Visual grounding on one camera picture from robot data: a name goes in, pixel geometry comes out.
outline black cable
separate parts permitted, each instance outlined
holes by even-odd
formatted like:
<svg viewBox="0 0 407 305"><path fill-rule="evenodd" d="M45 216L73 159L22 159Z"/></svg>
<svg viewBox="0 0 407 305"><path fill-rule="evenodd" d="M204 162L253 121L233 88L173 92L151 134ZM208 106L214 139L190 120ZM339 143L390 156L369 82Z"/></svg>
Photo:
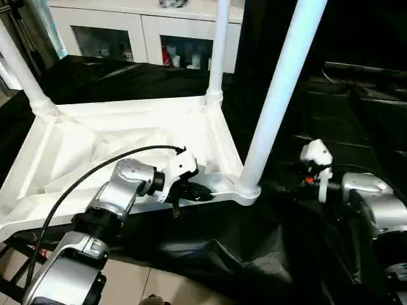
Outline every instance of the black cable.
<svg viewBox="0 0 407 305"><path fill-rule="evenodd" d="M146 146L146 147L140 147L140 148L136 148L136 149L132 149L131 151L127 151L123 154L120 154L118 156L115 156L111 159L108 159L105 162L102 162L101 164L95 166L94 168L92 168L89 172L87 172L86 174L84 174L82 177L80 177L77 181L75 181L62 195L61 197L57 200L57 202L54 204L54 206L52 207L50 213L48 214L48 216L46 217L44 224L43 224L43 228L41 230L41 235L39 236L39 239L36 243L36 247L34 249L34 254L31 257L31 261L30 261L30 266L28 268L28 272L27 272L27 279L25 280L25 289L27 290L29 285L31 284L31 280L32 280L32 276L34 274L34 268L36 265L36 257L39 253L39 251L41 250L41 243L44 239L46 230L48 228L48 226L50 225L51 219L53 217L53 215L55 214L55 212L57 211L57 208L60 206L60 204L63 202L63 200L65 198L67 198L67 196L79 185L81 184L86 178L88 178L89 176L91 176L91 174L95 173L97 170L100 170L102 167L105 167L106 165L115 162L119 159L122 159L130 154L135 154L135 153L139 153L141 151L149 151L150 149L173 149L176 151L176 153L181 153L184 151L184 149L180 148L180 147L176 147L176 146L170 146L170 145L153 145L153 146Z"/></svg>
<svg viewBox="0 0 407 305"><path fill-rule="evenodd" d="M376 171L362 166L362 165L356 165L356 164L350 164L350 163L332 163L332 164L328 164L328 165L323 165L323 166L319 166L318 167L318 171L321 172L327 168L333 168L333 167L348 167L348 168L355 168L358 170L362 170L366 173L371 173L373 175L375 175L376 177L378 177L380 180L383 180L389 187L391 187L394 191L394 194L396 194L396 196L406 205L407 207L407 198L406 196L396 187L394 186L394 184L387 178L385 177L381 177L379 174L377 174Z"/></svg>

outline tiled floor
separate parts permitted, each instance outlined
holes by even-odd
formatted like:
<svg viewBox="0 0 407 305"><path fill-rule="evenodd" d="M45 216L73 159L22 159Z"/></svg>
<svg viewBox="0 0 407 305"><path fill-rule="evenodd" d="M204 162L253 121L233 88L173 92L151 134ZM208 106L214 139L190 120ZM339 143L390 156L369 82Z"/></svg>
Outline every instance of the tiled floor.
<svg viewBox="0 0 407 305"><path fill-rule="evenodd" d="M0 107L3 106L9 99L10 97L0 90Z"/></svg>
<svg viewBox="0 0 407 305"><path fill-rule="evenodd" d="M26 257L19 252L8 253L0 261L3 278L10 280ZM151 269L125 262L109 260L103 272L107 277L102 299L99 304L138 303L151 294L160 295L172 305L229 305L230 300L211 291L197 282L183 276ZM25 276L19 281L23 287ZM17 305L18 303L0 294L0 305Z"/></svg>

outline red bottle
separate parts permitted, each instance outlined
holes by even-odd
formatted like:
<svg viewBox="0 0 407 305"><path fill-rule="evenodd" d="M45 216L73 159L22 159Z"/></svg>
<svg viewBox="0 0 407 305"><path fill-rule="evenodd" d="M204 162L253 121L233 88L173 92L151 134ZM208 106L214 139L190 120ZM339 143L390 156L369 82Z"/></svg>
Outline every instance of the red bottle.
<svg viewBox="0 0 407 305"><path fill-rule="evenodd" d="M167 51L167 46L166 44L163 42L162 43L162 52L163 52L163 65L166 65L168 67L171 66L171 59L170 59L170 55Z"/></svg>

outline black fabric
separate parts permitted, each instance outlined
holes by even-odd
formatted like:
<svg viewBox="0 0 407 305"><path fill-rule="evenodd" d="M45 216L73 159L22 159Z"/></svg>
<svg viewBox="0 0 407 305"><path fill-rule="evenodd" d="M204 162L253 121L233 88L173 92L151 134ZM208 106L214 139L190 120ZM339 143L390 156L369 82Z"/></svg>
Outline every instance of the black fabric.
<svg viewBox="0 0 407 305"><path fill-rule="evenodd" d="M44 75L42 85L56 104L72 104L202 95L208 79L208 73L202 71L66 57ZM223 112L242 159L266 94L259 88L264 84L224 77ZM280 196L272 192L270 184L276 180L295 184L291 164L297 162L303 145L322 138L336 162L368 166L396 179L394 183L407 190L405 179L394 173L394 164L387 160L398 154L400 166L407 166L403 140L379 116L390 104L372 110L378 106L370 107L371 102L351 91L345 85L298 85L263 175L263 192L253 206L234 202L199 205L183 208L176 220L171 210L131 215L113 247L113 256L188 276L245 304L258 300L270 304L385 304L382 270L363 220L339 217L333 203ZM364 103L378 122L370 116L362 118ZM405 124L403 118L398 113L392 117L395 131ZM32 120L23 93L0 108L3 178ZM384 142L378 130L386 141L380 149L377 147ZM53 227L45 247L52 249L70 228ZM33 243L37 233L21 232L16 237Z"/></svg>
<svg viewBox="0 0 407 305"><path fill-rule="evenodd" d="M271 79L296 3L245 2L239 72ZM407 34L403 30L406 17L407 4L403 0L328 1L301 76L320 76L325 62L407 71ZM386 78L387 73L382 71L381 77Z"/></svg>

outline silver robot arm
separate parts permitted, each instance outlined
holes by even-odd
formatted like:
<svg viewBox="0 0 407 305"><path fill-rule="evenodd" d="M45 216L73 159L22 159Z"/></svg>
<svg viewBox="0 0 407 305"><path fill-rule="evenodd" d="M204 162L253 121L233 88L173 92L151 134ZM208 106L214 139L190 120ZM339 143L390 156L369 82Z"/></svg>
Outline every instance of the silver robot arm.
<svg viewBox="0 0 407 305"><path fill-rule="evenodd" d="M300 158L310 166L311 172L312 166L332 164L332 155L321 140L305 146ZM365 225L366 236L371 238L372 249L383 267L392 302L407 304L407 200L388 184L390 182L372 173L346 172L340 183L337 183L339 179L330 182L332 176L328 167L323 172L318 171L306 184L317 187L320 202L325 202L328 191L335 198L340 192L347 213Z"/></svg>
<svg viewBox="0 0 407 305"><path fill-rule="evenodd" d="M74 231L65 234L34 277L22 304L98 304L106 282L101 270L108 244L116 239L136 196L148 194L162 202L180 177L194 173L197 163L188 151L175 156L163 172L135 159L117 162L85 212L72 219Z"/></svg>

